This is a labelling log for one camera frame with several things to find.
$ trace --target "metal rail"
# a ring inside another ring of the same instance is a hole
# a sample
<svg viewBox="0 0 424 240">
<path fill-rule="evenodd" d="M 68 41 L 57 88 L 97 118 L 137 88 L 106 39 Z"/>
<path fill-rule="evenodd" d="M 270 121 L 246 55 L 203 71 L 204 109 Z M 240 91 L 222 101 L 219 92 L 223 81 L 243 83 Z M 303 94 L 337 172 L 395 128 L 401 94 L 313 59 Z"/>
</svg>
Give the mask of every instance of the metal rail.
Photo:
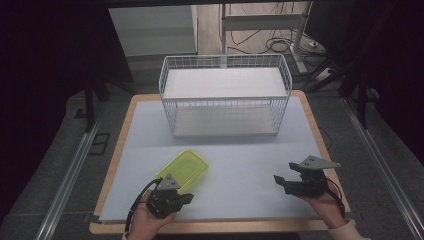
<svg viewBox="0 0 424 240">
<path fill-rule="evenodd" d="M 374 142 L 371 134 L 368 130 L 362 127 L 362 124 L 358 121 L 356 117 L 356 110 L 351 101 L 342 99 L 343 104 L 349 112 L 350 119 L 352 120 L 353 125 L 355 126 L 361 140 L 363 141 L 365 147 L 367 148 L 371 159 L 380 173 L 384 183 L 386 184 L 390 194 L 392 195 L 393 200 L 398 206 L 402 216 L 405 218 L 406 224 L 414 235 L 415 239 L 423 240 L 424 239 L 424 225 L 423 222 L 413 206 L 411 200 L 403 191 L 401 185 L 396 180 L 393 172 L 390 170 L 389 165 L 381 154 L 378 146 Z"/>
<path fill-rule="evenodd" d="M 54 197 L 52 204 L 46 213 L 46 216 L 43 220 L 43 223 L 41 224 L 40 229 L 38 230 L 35 239 L 47 240 L 52 238 L 59 219 L 62 215 L 63 209 L 65 208 L 71 191 L 75 185 L 75 181 L 78 178 L 85 157 L 87 156 L 88 150 L 91 146 L 94 136 L 96 135 L 105 107 L 105 102 L 99 103 L 96 121 L 94 122 L 92 129 L 89 132 L 84 133 L 72 159 L 71 165 L 69 166 L 65 177 L 62 180 L 59 190 L 57 191 L 56 196 Z"/>
</svg>

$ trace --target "wrist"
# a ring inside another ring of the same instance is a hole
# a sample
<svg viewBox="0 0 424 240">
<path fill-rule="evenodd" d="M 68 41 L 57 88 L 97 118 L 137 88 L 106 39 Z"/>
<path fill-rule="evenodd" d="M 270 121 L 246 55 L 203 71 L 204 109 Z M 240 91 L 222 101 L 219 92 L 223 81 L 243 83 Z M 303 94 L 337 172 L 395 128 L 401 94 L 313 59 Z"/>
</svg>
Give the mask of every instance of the wrist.
<svg viewBox="0 0 424 240">
<path fill-rule="evenodd" d="M 342 218 L 342 216 L 336 215 L 336 216 L 322 216 L 322 219 L 324 220 L 325 225 L 327 225 L 327 227 L 329 229 L 336 229 L 336 228 L 340 228 L 343 227 L 344 225 L 346 225 L 346 220 L 344 218 Z"/>
</svg>

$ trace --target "dark background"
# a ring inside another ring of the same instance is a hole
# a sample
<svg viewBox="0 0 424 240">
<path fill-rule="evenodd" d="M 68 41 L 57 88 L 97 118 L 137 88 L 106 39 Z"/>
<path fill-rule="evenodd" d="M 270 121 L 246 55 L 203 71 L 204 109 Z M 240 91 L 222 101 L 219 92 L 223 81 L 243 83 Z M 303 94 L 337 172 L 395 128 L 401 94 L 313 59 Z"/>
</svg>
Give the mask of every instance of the dark background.
<svg viewBox="0 0 424 240">
<path fill-rule="evenodd" d="M 53 1 L 2 1 L 0 45 L 0 217 L 42 161 L 70 96 L 104 82 L 131 81 L 107 8 Z"/>
</svg>

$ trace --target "floor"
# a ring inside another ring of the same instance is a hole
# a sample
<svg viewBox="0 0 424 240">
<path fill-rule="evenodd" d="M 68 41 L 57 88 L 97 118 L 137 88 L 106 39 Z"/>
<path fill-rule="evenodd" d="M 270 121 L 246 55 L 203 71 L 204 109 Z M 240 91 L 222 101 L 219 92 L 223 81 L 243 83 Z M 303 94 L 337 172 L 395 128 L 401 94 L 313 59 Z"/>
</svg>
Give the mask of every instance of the floor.
<svg viewBox="0 0 424 240">
<path fill-rule="evenodd" d="M 291 13 L 292 5 L 288 3 L 282 6 L 282 4 L 273 3 L 234 4 L 231 6 L 232 14 L 245 14 L 245 12 L 253 14 L 255 11 L 256 13 L 270 13 L 276 9 L 280 9 L 280 11 L 283 9 L 282 11 Z M 297 4 L 293 6 L 294 13 L 300 12 L 301 9 L 301 6 Z M 218 12 L 217 5 L 198 6 L 200 55 L 220 53 Z M 263 52 L 266 50 L 266 41 L 273 36 L 274 31 L 261 31 L 249 38 L 253 33 L 234 32 L 234 42 L 239 44 L 234 43 L 231 34 L 228 34 L 228 46 L 249 53 Z M 295 33 L 277 31 L 274 36 L 283 35 L 286 39 L 291 39 L 290 34 L 294 37 Z M 310 41 L 312 40 L 304 37 L 301 46 L 305 50 L 304 54 L 311 55 L 305 59 L 307 59 L 306 66 L 309 72 L 312 72 L 324 59 L 321 56 L 324 49 L 321 46 L 310 47 Z M 280 46 L 280 50 L 285 49 L 283 45 Z M 240 53 L 234 49 L 228 51 L 229 53 Z M 293 89 L 302 90 L 305 86 L 316 83 L 314 79 L 299 75 L 290 52 L 285 51 L 284 54 L 293 74 Z M 134 82 L 128 85 L 141 93 L 157 93 L 157 79 L 159 79 L 162 59 L 160 57 L 129 58 L 128 61 L 134 79 Z M 375 143 L 378 148 L 377 150 L 370 149 L 369 142 L 366 142 L 367 138 L 363 137 L 363 132 L 355 125 L 355 118 L 352 118 L 349 109 L 349 106 L 355 107 L 354 99 L 347 99 L 346 102 L 338 96 L 337 89 L 341 80 L 314 93 L 308 93 L 307 97 L 331 159 L 343 166 L 337 170 L 337 174 L 353 210 L 350 217 L 357 221 L 359 231 L 372 239 L 418 239 L 412 234 L 407 224 L 408 221 L 405 220 L 405 215 L 400 210 L 402 205 L 399 204 L 399 199 L 396 197 L 399 192 L 393 191 L 390 186 L 393 179 L 387 180 L 380 165 L 383 162 L 389 169 L 395 183 L 401 186 L 402 196 L 411 203 L 412 209 L 418 213 L 418 216 L 424 214 L 424 189 L 420 184 L 424 181 L 424 168 L 381 119 L 373 103 L 367 104 L 369 129 L 365 131 L 365 135 L 370 135 L 372 143 Z M 121 237 L 119 234 L 95 235 L 88 230 L 114 145 L 117 142 L 120 127 L 131 99 L 131 95 L 121 88 L 108 84 L 108 89 L 111 92 L 110 100 L 106 103 L 96 102 L 95 105 L 96 109 L 102 109 L 101 112 L 98 112 L 102 117 L 96 133 L 99 138 L 107 136 L 107 143 L 103 146 L 93 144 L 87 150 L 87 156 L 84 158 L 69 198 L 61 209 L 63 212 L 59 214 L 56 225 L 53 225 L 53 230 L 50 232 L 51 239 L 120 239 Z M 75 159 L 81 139 L 85 136 L 85 119 L 77 116 L 77 112 L 84 108 L 83 93 L 78 93 L 68 100 L 62 126 L 43 162 L 16 201 L 10 214 L 3 221 L 0 228 L 0 239 L 36 238 L 46 213 L 49 212 L 49 208 L 60 190 L 60 183 Z M 160 239 L 168 239 L 167 237 L 180 239 L 182 236 L 179 236 L 180 238 L 161 236 Z M 217 238 L 217 236 L 210 235 L 201 237 L 204 239 Z M 283 239 L 283 237 L 287 237 L 284 239 L 302 240 L 330 239 L 326 232 L 218 237 L 222 239 Z"/>
</svg>

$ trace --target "metal bracket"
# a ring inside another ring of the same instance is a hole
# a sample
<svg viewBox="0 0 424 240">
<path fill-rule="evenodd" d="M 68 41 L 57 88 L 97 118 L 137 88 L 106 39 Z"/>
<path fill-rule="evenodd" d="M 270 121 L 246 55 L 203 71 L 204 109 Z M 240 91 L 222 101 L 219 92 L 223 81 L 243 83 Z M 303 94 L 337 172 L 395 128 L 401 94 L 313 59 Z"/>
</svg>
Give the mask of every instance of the metal bracket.
<svg viewBox="0 0 424 240">
<path fill-rule="evenodd" d="M 309 170 L 321 170 L 328 168 L 339 168 L 341 165 L 340 163 L 327 161 L 322 158 L 310 155 L 305 160 L 303 160 L 303 162 L 299 163 L 299 167 Z"/>
<path fill-rule="evenodd" d="M 172 174 L 168 173 L 166 177 L 159 183 L 158 190 L 177 190 L 181 185 L 175 180 Z"/>
</svg>

